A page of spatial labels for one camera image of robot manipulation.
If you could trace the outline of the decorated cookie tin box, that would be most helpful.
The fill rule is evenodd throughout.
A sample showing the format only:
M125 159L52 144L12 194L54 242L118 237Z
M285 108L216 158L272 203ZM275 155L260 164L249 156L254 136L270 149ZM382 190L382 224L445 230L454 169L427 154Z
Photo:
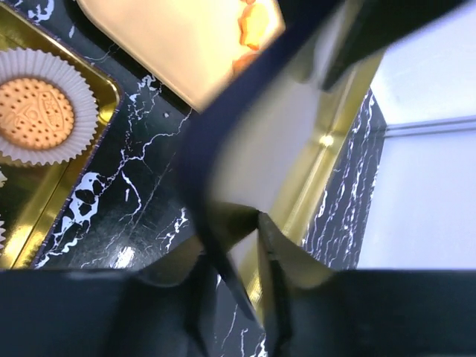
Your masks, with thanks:
M26 268L84 180L117 84L1 4L1 267Z

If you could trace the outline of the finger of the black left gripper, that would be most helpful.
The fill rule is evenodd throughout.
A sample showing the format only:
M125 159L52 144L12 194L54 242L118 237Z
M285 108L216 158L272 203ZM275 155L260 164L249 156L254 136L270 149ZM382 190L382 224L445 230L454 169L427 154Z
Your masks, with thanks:
M330 56L321 88L331 89L353 64L467 4L466 1L346 1L356 5Z

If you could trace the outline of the tan round biscuit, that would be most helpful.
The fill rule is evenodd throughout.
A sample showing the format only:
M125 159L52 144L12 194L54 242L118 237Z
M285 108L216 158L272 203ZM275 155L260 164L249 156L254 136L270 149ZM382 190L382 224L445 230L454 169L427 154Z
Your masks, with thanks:
M50 149L72 133L74 112L56 87L36 78L1 84L1 136L29 150Z

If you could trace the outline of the gold tin lid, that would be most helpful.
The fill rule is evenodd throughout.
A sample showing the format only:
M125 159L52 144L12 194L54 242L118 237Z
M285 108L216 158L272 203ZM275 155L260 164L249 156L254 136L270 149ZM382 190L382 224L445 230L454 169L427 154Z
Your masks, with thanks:
M251 238L268 213L292 239L314 212L382 58L353 64L321 88L356 5L281 1L286 28L194 118L176 166L179 192L244 315L261 321Z

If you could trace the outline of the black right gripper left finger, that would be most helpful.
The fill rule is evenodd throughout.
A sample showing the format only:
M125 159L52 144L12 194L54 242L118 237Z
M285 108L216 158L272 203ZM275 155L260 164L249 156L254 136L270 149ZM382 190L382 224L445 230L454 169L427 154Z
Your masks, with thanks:
M1 273L3 356L209 356L216 276L191 237L139 269Z

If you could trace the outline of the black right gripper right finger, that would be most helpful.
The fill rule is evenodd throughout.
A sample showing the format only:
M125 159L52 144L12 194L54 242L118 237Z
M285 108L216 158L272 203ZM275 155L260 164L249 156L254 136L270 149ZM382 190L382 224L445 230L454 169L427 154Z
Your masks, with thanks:
M270 356L473 356L475 272L335 271L258 216Z

